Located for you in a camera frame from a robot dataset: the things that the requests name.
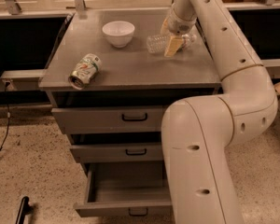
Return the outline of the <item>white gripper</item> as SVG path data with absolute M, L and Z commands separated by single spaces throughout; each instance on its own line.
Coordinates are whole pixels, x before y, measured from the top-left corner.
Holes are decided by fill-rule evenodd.
M 181 35 L 185 35 L 190 32 L 192 27 L 195 25 L 197 16 L 191 15 L 189 19 L 180 18 L 177 16 L 175 10 L 172 8 L 162 23 L 160 34 L 166 35 L 170 32 L 172 35 L 169 36 L 164 56 L 173 57 L 177 51 L 183 46 L 183 38 Z

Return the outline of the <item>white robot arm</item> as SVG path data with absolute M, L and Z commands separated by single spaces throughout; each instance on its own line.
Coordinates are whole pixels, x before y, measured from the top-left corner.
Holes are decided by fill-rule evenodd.
M 277 113 L 271 78 L 222 0 L 176 0 L 166 29 L 199 22 L 223 92 L 171 104 L 161 144 L 175 224 L 244 224 L 225 157 Z

